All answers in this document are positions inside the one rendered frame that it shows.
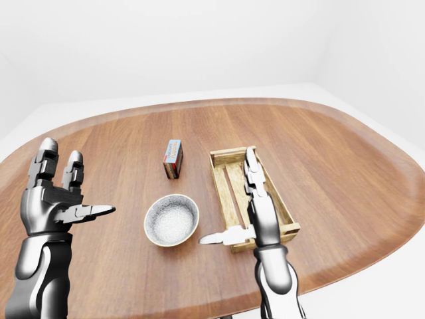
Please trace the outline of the printed food box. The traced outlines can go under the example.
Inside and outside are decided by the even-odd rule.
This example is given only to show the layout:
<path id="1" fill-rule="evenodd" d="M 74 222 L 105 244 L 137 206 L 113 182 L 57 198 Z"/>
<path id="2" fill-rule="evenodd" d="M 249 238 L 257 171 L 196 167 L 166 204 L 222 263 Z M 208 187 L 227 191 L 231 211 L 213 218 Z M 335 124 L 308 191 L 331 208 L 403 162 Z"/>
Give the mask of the printed food box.
<path id="1" fill-rule="evenodd" d="M 179 178 L 182 161 L 183 147 L 181 140 L 169 140 L 165 156 L 163 158 L 163 166 L 169 179 Z"/>

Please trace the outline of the wooden slat tray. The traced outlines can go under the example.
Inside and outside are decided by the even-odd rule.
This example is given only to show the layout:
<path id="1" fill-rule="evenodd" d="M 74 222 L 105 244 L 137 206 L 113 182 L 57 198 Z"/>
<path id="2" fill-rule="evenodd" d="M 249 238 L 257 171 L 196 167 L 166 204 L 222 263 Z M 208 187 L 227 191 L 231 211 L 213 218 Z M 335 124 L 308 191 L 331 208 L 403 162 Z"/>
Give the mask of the wooden slat tray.
<path id="1" fill-rule="evenodd" d="M 226 229 L 237 225 L 245 229 L 250 224 L 247 212 L 249 196 L 244 190 L 245 151 L 246 148 L 241 147 L 210 153 L 212 176 Z M 293 220 L 268 172 L 264 171 L 264 175 L 266 178 L 264 187 L 274 202 L 281 243 L 284 244 L 298 234 L 300 225 Z"/>

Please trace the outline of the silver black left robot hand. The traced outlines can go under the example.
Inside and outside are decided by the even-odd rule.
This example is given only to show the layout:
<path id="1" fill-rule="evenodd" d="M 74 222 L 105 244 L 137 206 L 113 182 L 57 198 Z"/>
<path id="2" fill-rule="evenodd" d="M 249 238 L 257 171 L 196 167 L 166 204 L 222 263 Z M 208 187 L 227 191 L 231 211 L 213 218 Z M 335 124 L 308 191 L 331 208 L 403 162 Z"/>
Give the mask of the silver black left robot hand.
<path id="1" fill-rule="evenodd" d="M 62 187 L 53 185 L 58 163 L 58 144 L 46 138 L 29 168 L 29 181 L 21 199 L 21 219 L 27 235 L 67 232 L 75 223 L 94 220 L 116 210 L 112 205 L 83 205 L 82 154 L 74 150 L 62 176 Z"/>

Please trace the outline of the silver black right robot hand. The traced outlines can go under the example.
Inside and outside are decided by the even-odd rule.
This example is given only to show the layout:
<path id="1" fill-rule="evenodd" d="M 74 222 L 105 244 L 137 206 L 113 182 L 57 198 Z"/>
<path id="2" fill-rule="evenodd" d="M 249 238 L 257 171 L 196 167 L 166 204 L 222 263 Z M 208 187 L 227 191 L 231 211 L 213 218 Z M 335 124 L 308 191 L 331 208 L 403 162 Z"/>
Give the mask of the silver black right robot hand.
<path id="1" fill-rule="evenodd" d="M 280 229 L 271 195 L 264 189 L 266 178 L 254 150 L 246 148 L 244 160 L 244 189 L 250 197 L 247 207 L 250 224 L 247 228 L 231 226 L 221 233 L 211 233 L 201 237 L 199 243 L 211 245 L 222 243 L 236 245 L 254 239 L 257 247 L 280 243 Z"/>

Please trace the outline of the speckled grey bowl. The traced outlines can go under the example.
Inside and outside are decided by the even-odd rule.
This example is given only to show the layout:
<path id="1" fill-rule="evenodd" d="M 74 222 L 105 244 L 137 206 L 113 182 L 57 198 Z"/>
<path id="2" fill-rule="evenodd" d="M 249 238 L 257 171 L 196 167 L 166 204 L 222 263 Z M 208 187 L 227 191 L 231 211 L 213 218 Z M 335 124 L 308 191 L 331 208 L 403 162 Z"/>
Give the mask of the speckled grey bowl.
<path id="1" fill-rule="evenodd" d="M 185 242 L 197 229 L 199 208 L 186 195 L 171 194 L 158 199 L 144 220 L 147 238 L 160 247 L 174 247 Z"/>

